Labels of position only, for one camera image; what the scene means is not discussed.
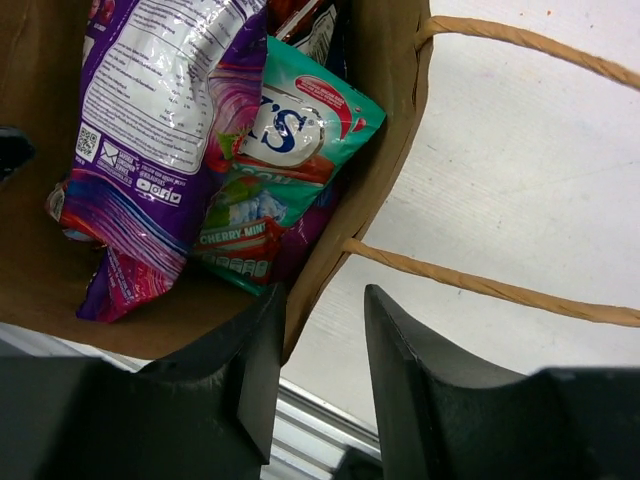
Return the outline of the red snack bag back side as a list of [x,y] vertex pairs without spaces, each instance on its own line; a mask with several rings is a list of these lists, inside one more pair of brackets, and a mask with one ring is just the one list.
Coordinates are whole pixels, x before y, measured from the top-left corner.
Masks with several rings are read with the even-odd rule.
[[267,32],[326,66],[336,50],[333,37],[347,20],[350,1],[269,0]]

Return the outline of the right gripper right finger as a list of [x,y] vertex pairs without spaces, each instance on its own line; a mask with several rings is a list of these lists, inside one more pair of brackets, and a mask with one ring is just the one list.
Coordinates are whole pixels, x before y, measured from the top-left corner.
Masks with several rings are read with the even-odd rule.
[[364,316],[386,478],[638,477],[637,369],[522,375],[431,330],[376,285]]

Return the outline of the purple silver candy bag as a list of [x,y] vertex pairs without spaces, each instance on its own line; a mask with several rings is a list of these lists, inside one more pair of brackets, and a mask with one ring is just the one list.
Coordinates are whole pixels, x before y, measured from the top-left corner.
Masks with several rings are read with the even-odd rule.
[[48,199],[105,252],[77,311],[111,323],[167,293],[254,124],[263,1],[95,1],[73,165]]

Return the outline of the green paper bag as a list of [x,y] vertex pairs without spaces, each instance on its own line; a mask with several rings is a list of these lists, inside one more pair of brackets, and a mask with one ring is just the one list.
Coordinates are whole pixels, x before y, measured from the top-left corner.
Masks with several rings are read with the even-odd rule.
[[[5,1],[1,5],[1,122],[24,131],[36,155],[1,186],[1,319],[4,323],[141,359],[171,353],[226,323],[250,297],[196,272],[124,322],[80,321],[76,307],[98,264],[66,240],[45,214],[45,196],[71,162],[78,121],[86,1]],[[355,84],[389,119],[358,155],[353,186],[291,290],[285,355],[331,278],[355,254],[390,268],[515,304],[597,323],[635,327],[636,310],[588,304],[500,283],[369,247],[363,236],[409,154],[427,101],[433,39],[442,33],[487,38],[546,53],[637,88],[617,63],[513,26],[435,16],[425,1],[357,1],[347,58]]]

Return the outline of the teal Fox's candy bag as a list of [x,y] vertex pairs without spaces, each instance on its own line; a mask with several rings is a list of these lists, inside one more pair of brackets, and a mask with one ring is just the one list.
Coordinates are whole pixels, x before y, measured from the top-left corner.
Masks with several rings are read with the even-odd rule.
[[293,264],[283,238],[381,127],[384,111],[294,47],[271,37],[259,111],[240,143],[193,256],[258,294],[273,264]]

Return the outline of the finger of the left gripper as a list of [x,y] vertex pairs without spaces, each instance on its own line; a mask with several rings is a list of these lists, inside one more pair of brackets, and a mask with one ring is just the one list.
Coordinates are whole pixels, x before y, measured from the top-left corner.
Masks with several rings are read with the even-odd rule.
[[0,181],[6,183],[21,167],[32,160],[36,149],[20,129],[2,127],[0,130]]

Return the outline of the magenta grape candy bag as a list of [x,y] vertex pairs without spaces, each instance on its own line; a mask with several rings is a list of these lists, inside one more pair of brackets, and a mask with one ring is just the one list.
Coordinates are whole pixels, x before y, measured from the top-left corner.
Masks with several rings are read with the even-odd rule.
[[341,197],[341,189],[328,185],[302,217],[282,236],[272,267],[272,282],[292,285],[302,271],[312,249],[331,220]]

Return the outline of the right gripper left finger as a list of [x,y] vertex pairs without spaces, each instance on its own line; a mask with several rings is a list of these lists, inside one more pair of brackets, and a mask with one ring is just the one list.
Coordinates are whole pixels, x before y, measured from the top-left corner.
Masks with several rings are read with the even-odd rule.
[[137,372],[97,357],[1,361],[5,479],[256,479],[270,458],[286,292]]

